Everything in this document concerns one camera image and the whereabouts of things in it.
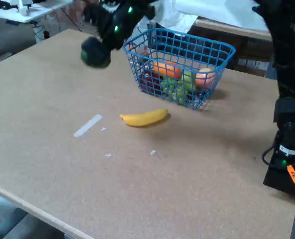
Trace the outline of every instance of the white paper scrap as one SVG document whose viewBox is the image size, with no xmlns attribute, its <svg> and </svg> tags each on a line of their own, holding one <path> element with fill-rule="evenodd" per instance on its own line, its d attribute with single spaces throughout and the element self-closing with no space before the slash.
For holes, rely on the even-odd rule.
<svg viewBox="0 0 295 239">
<path fill-rule="evenodd" d="M 78 131 L 74 133 L 73 136 L 80 137 L 82 136 L 85 132 L 87 132 L 92 126 L 94 126 L 97 122 L 102 119 L 101 115 L 95 115 L 91 120 L 89 120 L 84 126 L 82 126 Z"/>
</svg>

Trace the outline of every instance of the white cloth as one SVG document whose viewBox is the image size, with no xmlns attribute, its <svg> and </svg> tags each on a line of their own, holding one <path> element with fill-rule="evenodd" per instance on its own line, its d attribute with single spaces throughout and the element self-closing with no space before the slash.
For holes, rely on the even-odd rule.
<svg viewBox="0 0 295 239">
<path fill-rule="evenodd" d="M 176 11 L 252 30 L 268 31 L 264 19 L 252 11 L 253 0 L 174 0 Z"/>
<path fill-rule="evenodd" d="M 175 0 L 160 0 L 153 5 L 155 6 L 154 21 L 170 30 L 187 33 L 198 18 L 196 15 L 176 10 Z"/>
</svg>

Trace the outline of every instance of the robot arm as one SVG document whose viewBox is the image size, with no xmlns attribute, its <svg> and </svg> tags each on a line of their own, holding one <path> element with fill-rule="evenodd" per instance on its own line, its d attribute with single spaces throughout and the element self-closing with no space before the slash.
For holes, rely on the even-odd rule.
<svg viewBox="0 0 295 239">
<path fill-rule="evenodd" d="M 111 61 L 110 52 L 119 50 L 124 40 L 132 35 L 138 22 L 146 16 L 155 17 L 154 6 L 150 3 L 156 0 L 105 0 L 104 3 L 117 2 L 118 8 L 109 12 L 96 3 L 87 3 L 84 9 L 85 21 L 92 21 L 102 39 L 100 42 L 94 37 L 87 39 L 81 46 L 81 58 L 93 67 L 106 67 Z"/>
<path fill-rule="evenodd" d="M 97 25 L 102 41 L 91 37 L 82 44 L 82 59 L 93 67 L 106 67 L 111 61 L 110 52 L 120 49 L 137 23 L 147 16 L 154 18 L 150 4 L 156 0 L 105 0 L 119 4 L 108 12 L 95 3 L 85 8 L 85 20 Z M 273 145 L 263 153 L 269 166 L 264 184 L 295 195 L 295 0 L 256 0 L 253 11 L 262 16 L 270 30 L 274 45 L 274 61 L 280 96 L 275 104 L 274 122 L 279 128 Z M 270 162 L 265 156 L 273 151 Z"/>
</svg>

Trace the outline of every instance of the black cable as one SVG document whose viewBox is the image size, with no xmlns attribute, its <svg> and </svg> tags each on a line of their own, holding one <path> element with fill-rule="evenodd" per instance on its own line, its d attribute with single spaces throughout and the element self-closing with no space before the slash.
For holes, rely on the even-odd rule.
<svg viewBox="0 0 295 239">
<path fill-rule="evenodd" d="M 264 153 L 262 154 L 262 161 L 263 161 L 265 164 L 267 164 L 268 167 L 270 167 L 270 168 L 275 168 L 275 169 L 278 169 L 278 170 L 287 170 L 286 167 L 285 167 L 285 168 L 284 168 L 284 167 L 280 167 L 280 166 L 277 166 L 277 165 L 275 165 L 275 164 L 271 164 L 271 163 L 269 163 L 269 162 L 266 161 L 266 159 L 265 159 L 266 155 L 267 155 L 270 151 L 272 151 L 273 148 L 274 148 L 274 145 L 271 146 L 270 148 L 268 148 L 268 149 L 266 149 L 266 150 L 264 151 Z"/>
<path fill-rule="evenodd" d="M 60 21 L 59 21 L 58 14 L 57 14 L 56 10 L 53 9 L 52 6 L 48 5 L 48 6 L 31 6 L 31 7 L 33 7 L 33 8 L 40 8 L 40 7 L 42 7 L 42 8 L 45 8 L 45 7 L 51 8 L 53 10 L 54 14 L 56 14 L 56 18 L 57 18 L 57 22 L 58 22 L 58 33 L 61 32 L 61 24 L 60 24 Z"/>
<path fill-rule="evenodd" d="M 33 28 L 38 28 L 38 27 L 40 27 L 40 26 L 37 26 L 36 23 L 33 23 L 33 25 L 34 25 Z M 41 25 L 41 27 L 42 27 L 42 28 L 41 28 L 41 30 L 40 30 L 39 32 L 37 32 L 37 33 L 34 32 L 33 34 L 34 34 L 36 37 L 38 37 L 40 40 L 45 40 L 45 39 L 42 39 L 42 38 L 40 38 L 40 37 L 38 36 L 38 34 L 39 34 L 40 32 L 42 32 L 42 31 L 45 30 L 44 26 Z"/>
<path fill-rule="evenodd" d="M 71 17 L 65 12 L 65 10 L 63 10 L 63 9 L 61 9 L 61 10 L 70 19 L 70 21 L 79 29 L 79 31 L 82 32 L 82 30 L 79 28 L 79 26 L 71 19 Z"/>
</svg>

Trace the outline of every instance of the particle board tabletop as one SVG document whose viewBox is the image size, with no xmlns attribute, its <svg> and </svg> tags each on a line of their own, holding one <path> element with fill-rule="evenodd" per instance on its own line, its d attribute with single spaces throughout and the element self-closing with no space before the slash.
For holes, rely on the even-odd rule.
<svg viewBox="0 0 295 239">
<path fill-rule="evenodd" d="M 123 50 L 85 66 L 87 37 L 68 30 L 0 62 L 0 195 L 76 239 L 290 237 L 295 199 L 263 185 L 260 160 L 275 81 L 226 70 L 193 111 L 141 93 Z M 119 118 L 158 108 L 171 117 L 154 127 Z"/>
</svg>

